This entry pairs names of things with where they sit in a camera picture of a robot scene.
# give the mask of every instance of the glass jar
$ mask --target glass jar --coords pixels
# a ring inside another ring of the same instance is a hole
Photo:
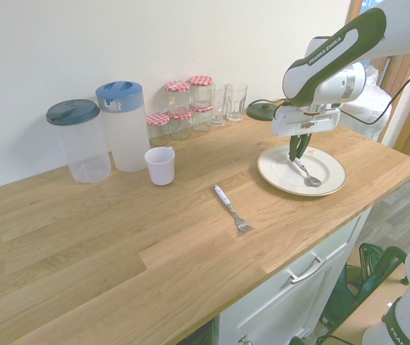
[[[170,81],[164,86],[168,93],[168,107],[170,111],[176,109],[190,109],[190,84],[187,81]]]
[[[207,108],[211,105],[211,85],[213,79],[206,75],[196,75],[189,79],[191,105],[194,108]]]
[[[207,108],[192,107],[193,129],[196,132],[208,132],[213,120],[213,105]]]
[[[167,113],[147,115],[147,130],[152,147],[164,146],[169,142],[169,116]]]
[[[192,135],[191,117],[192,111],[187,109],[175,109],[169,112],[171,138],[173,140],[186,140],[190,138]]]

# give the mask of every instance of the fork handle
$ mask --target fork handle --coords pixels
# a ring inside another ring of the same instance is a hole
[[[307,171],[307,168],[305,167],[305,165],[302,164],[302,162],[300,161],[299,158],[295,157],[294,158],[294,163],[296,163],[298,167],[300,167],[303,171],[305,171],[307,174],[309,174],[308,171]]]
[[[224,202],[224,204],[231,210],[233,208],[232,203],[230,202],[230,200],[228,200],[222,189],[220,189],[218,185],[214,185],[214,190],[219,195],[219,198]]]

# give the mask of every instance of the white cabinet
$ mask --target white cabinet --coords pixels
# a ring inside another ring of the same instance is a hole
[[[315,328],[370,209],[219,316],[219,345],[285,345]]]

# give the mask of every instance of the fork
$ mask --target fork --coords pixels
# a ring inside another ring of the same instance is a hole
[[[230,200],[228,200],[227,196],[224,194],[224,192],[222,191],[222,189],[220,189],[220,187],[218,185],[214,185],[214,190],[219,195],[219,198],[228,207],[230,212],[232,212],[235,215],[235,225],[236,225],[237,229],[241,230],[241,231],[254,230],[254,228],[251,225],[249,225],[247,222],[245,222],[243,219],[241,219],[238,216],[238,214],[236,213],[232,203],[230,202]]]

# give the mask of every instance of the plastic pitcher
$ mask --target plastic pitcher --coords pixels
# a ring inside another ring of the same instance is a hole
[[[144,155],[150,149],[142,86],[116,81],[96,90],[104,128],[117,169],[144,169]]]
[[[78,182],[97,183],[111,173],[103,122],[95,102],[86,99],[52,106],[47,121],[58,126],[67,165]]]

